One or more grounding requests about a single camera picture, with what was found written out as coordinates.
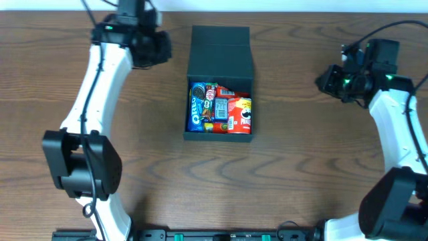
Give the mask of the black gift box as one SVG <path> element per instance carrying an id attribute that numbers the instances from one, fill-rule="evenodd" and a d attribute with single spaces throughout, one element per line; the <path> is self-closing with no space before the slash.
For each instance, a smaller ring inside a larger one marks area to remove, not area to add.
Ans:
<path id="1" fill-rule="evenodd" d="M 183 138 L 186 141 L 249 143 L 253 134 L 217 134 L 190 131 L 191 84 L 214 82 L 253 98 L 255 70 L 250 46 L 250 28 L 194 25 L 187 69 L 187 105 Z"/>

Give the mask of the KitKat chocolate bar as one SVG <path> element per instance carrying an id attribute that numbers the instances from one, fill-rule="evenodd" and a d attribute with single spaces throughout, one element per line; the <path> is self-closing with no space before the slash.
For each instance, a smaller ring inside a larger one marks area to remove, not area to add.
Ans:
<path id="1" fill-rule="evenodd" d="M 203 122 L 211 122 L 213 117 L 213 103 L 217 93 L 218 83 L 207 83 L 205 99 L 203 102 L 203 112 L 201 119 Z"/>

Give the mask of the blue Oreo cookie pack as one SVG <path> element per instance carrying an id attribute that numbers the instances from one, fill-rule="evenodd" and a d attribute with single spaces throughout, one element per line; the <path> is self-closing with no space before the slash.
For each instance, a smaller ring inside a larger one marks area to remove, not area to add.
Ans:
<path id="1" fill-rule="evenodd" d="M 205 100 L 206 83 L 193 82 L 189 91 L 189 116 L 187 130 L 191 132 L 203 132 L 202 112 Z"/>

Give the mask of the small dark blue packet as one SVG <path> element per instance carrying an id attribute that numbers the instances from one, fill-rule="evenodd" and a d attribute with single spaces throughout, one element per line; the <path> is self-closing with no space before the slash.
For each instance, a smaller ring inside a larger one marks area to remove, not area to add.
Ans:
<path id="1" fill-rule="evenodd" d="M 214 119 L 217 122 L 226 122 L 228 119 L 228 99 L 215 98 Z"/>

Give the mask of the yellow snack bag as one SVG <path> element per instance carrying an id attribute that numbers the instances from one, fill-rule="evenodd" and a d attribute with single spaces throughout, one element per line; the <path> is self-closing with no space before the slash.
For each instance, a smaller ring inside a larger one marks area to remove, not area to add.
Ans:
<path id="1" fill-rule="evenodd" d="M 213 132 L 214 124 L 213 123 L 205 123 L 203 125 L 203 127 L 204 127 L 204 132 L 205 133 L 212 133 Z"/>

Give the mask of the red snack bag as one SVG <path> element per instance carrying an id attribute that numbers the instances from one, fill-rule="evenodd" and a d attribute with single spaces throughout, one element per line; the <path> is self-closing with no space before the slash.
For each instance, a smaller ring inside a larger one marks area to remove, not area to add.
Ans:
<path id="1" fill-rule="evenodd" d="M 235 92 L 232 91 L 226 87 L 223 86 L 218 86 L 217 87 L 217 93 L 216 93 L 216 97 L 215 98 L 227 98 L 228 100 L 230 98 L 249 98 L 249 94 L 245 93 L 245 92 Z M 228 124 L 227 121 L 226 122 L 217 122 L 215 121 L 215 123 L 220 123 L 220 133 L 228 133 L 227 132 L 227 128 L 228 128 Z"/>

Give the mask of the red Pringles can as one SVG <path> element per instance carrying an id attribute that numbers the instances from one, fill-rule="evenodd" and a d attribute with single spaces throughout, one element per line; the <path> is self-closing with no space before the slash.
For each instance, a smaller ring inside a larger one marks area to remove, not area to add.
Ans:
<path id="1" fill-rule="evenodd" d="M 228 128 L 229 134 L 251 133 L 251 99 L 230 98 L 228 100 Z"/>

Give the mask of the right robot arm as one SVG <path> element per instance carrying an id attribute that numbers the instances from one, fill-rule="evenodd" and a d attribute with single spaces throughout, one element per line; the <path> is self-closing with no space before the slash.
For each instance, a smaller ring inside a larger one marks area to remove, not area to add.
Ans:
<path id="1" fill-rule="evenodd" d="M 385 175 L 355 214 L 330 219 L 316 240 L 426 240 L 427 142 L 412 79 L 397 74 L 399 43 L 371 39 L 365 50 L 342 46 L 342 65 L 331 65 L 315 83 L 343 103 L 355 102 L 375 121 Z"/>

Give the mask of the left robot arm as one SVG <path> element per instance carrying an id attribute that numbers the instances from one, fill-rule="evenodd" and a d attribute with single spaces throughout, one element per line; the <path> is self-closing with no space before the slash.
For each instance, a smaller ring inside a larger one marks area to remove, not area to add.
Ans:
<path id="1" fill-rule="evenodd" d="M 122 161 L 110 142 L 114 111 L 133 70 L 172 56 L 162 15 L 150 1 L 119 1 L 116 12 L 95 21 L 86 74 L 60 128 L 42 140 L 53 184 L 82 206 L 93 230 L 56 231 L 54 240 L 131 240 L 134 228 L 118 186 Z"/>

